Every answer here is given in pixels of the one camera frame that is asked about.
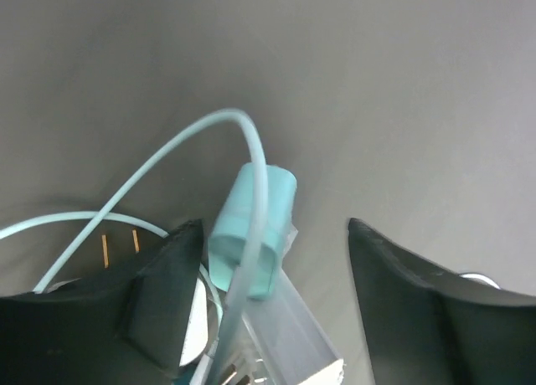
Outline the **white honor charger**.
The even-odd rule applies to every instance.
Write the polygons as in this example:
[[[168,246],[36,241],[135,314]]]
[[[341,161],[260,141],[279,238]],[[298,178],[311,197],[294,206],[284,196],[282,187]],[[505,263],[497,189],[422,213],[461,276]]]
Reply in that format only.
[[[267,299],[247,302],[242,321],[252,384],[343,382],[343,358],[285,273]]]

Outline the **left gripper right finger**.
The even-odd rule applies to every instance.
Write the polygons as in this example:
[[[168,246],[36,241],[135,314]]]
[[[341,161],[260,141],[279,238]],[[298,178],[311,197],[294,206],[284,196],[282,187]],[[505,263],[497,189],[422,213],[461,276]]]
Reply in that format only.
[[[348,255],[377,384],[533,384],[535,298],[461,277],[361,219]]]

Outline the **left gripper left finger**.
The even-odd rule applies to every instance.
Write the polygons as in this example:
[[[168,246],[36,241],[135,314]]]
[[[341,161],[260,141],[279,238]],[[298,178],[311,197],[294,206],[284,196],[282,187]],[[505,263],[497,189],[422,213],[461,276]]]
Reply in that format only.
[[[169,384],[204,251],[200,220],[118,265],[1,300],[4,384]]]

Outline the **white square charger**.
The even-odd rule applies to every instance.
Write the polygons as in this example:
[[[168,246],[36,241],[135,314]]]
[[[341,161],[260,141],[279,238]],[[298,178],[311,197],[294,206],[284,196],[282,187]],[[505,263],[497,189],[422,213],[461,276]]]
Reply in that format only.
[[[125,255],[130,257],[134,254],[139,254],[140,243],[138,232],[148,232],[148,229],[133,228],[131,230],[131,244],[127,244]],[[102,255],[103,255],[103,269],[109,270],[110,268],[110,250],[112,242],[108,239],[110,235],[102,234]],[[74,277],[73,279],[58,281],[48,286],[47,292],[52,292],[65,287],[67,284],[80,280],[81,277]],[[180,359],[180,367],[185,367],[189,363],[196,360],[206,347],[209,340],[209,326],[208,326],[208,307],[206,304],[206,286],[200,277],[197,278],[195,291],[193,293],[193,303],[190,309],[188,318],[188,325],[186,335],[183,344],[183,351]]]

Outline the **teal dual usb charger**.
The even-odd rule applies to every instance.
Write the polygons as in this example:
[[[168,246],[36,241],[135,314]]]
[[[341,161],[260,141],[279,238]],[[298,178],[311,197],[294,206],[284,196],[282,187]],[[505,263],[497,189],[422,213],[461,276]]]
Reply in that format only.
[[[187,384],[200,384],[203,379],[203,374],[200,369],[203,368],[199,363],[197,366],[188,367],[183,374],[173,384],[187,385]],[[269,378],[266,376],[256,376],[253,372],[247,372],[245,364],[236,365],[230,363],[223,371],[217,384],[267,384]]]

